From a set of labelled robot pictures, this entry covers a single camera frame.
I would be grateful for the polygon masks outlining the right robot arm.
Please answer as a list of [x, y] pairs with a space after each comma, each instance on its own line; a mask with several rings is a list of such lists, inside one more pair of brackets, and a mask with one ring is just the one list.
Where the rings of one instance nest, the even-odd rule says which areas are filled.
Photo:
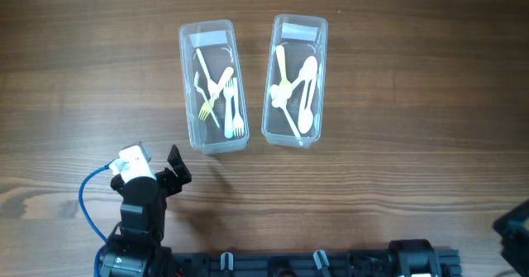
[[[501, 237], [501, 256], [521, 277], [528, 277], [528, 202], [493, 223]], [[462, 275], [457, 250], [436, 249], [425, 239], [391, 241], [384, 273], [393, 277]]]

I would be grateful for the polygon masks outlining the white fork diagonal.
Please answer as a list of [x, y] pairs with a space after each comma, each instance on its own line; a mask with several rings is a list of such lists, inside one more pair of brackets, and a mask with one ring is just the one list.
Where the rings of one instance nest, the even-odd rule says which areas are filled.
[[239, 109], [239, 89], [238, 89], [238, 79], [237, 77], [234, 77], [232, 79], [235, 96], [234, 96], [234, 118], [233, 118], [233, 126], [234, 126], [234, 134], [235, 136], [243, 136], [245, 128], [244, 128], [244, 122], [242, 119], [242, 116], [240, 115], [240, 109]]

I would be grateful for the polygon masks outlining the white spoon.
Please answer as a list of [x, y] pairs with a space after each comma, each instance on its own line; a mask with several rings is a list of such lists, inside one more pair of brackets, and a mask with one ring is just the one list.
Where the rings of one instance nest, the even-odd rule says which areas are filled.
[[281, 88], [277, 84], [272, 84], [270, 87], [270, 96], [272, 99], [272, 106], [279, 107], [282, 102], [286, 102], [293, 94], [294, 89], [306, 79], [308, 71], [304, 68], [301, 68], [298, 72], [298, 77], [291, 83], [290, 91], [287, 92], [286, 88]]
[[310, 131], [313, 123], [312, 99], [317, 85], [317, 76], [314, 75], [311, 80], [307, 80], [301, 97], [301, 104], [298, 113], [298, 129], [302, 134]]
[[279, 94], [279, 86], [277, 84], [272, 84], [271, 87], [270, 87], [270, 96], [272, 98], [272, 106], [273, 107], [276, 107], [276, 108], [280, 108], [283, 110], [284, 112], [284, 115], [288, 121], [288, 124], [290, 125], [290, 128], [293, 132], [293, 134], [297, 137], [297, 138], [300, 138], [301, 135], [297, 129], [297, 127], [295, 126], [294, 122], [293, 122], [293, 119], [291, 118], [289, 112], [288, 112], [288, 109], [286, 108], [286, 103], [287, 103], [287, 99], [285, 97], [282, 97], [280, 94]]

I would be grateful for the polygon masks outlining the cream plastic fork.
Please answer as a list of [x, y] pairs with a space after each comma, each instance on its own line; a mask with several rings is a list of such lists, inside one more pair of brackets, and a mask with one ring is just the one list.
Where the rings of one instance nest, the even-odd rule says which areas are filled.
[[205, 102], [198, 114], [198, 117], [200, 120], [205, 121], [206, 118], [210, 115], [211, 110], [210, 107], [214, 106], [215, 101], [218, 99], [220, 92], [224, 89], [228, 79], [231, 78], [231, 76], [234, 73], [234, 69], [232, 67], [226, 67], [224, 72], [222, 73], [222, 76], [217, 83], [217, 86], [213, 89], [213, 95], [210, 97], [210, 99]]

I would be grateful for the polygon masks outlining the yellow plastic spoon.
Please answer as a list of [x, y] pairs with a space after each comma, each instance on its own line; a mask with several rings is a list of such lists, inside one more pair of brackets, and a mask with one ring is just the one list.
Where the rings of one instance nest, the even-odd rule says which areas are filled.
[[275, 53], [278, 61], [279, 72], [281, 80], [279, 82], [279, 95], [282, 98], [290, 98], [292, 95], [291, 83], [288, 80], [286, 72], [286, 56], [284, 47], [282, 45], [277, 45], [275, 48]]

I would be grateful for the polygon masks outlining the white spoon vertical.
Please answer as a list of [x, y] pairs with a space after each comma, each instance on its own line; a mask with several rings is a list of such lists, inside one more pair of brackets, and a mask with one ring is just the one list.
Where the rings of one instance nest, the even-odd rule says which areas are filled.
[[310, 81], [316, 77], [318, 70], [317, 58], [315, 56], [309, 56], [303, 64], [303, 69], [304, 79], [306, 81]]

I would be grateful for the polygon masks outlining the bent white plastic fork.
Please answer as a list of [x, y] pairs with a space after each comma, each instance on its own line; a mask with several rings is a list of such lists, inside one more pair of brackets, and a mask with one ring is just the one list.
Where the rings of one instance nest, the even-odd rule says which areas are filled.
[[203, 106], [201, 107], [201, 110], [198, 114], [198, 118], [202, 121], [205, 121], [207, 119], [208, 116], [212, 116], [213, 118], [213, 121], [215, 122], [215, 124], [217, 125], [217, 127], [220, 127], [220, 124], [217, 120], [217, 117], [213, 111], [213, 108], [212, 108], [212, 104], [211, 104], [211, 101], [209, 99], [207, 99], [207, 96], [204, 92], [204, 90], [198, 85], [198, 81], [199, 81], [199, 73], [196, 72], [195, 75], [194, 75], [194, 78], [193, 78], [193, 85], [196, 89], [196, 91], [202, 95], [203, 97]]

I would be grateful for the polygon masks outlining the small white fork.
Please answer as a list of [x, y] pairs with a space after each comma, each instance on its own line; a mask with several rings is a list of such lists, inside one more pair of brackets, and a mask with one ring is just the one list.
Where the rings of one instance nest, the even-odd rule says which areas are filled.
[[225, 124], [224, 124], [224, 136], [227, 139], [231, 139], [233, 137], [233, 127], [232, 127], [232, 107], [231, 107], [231, 100], [234, 96], [233, 87], [231, 84], [226, 84], [223, 95], [225, 98]]

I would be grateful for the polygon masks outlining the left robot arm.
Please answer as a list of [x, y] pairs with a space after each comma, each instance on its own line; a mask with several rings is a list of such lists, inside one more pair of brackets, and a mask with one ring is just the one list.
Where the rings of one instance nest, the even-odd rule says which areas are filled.
[[169, 166], [151, 170], [150, 153], [142, 143], [123, 148], [107, 167], [111, 188], [122, 196], [121, 221], [94, 260], [96, 276], [184, 276], [169, 247], [162, 246], [167, 198], [192, 181], [177, 146]]

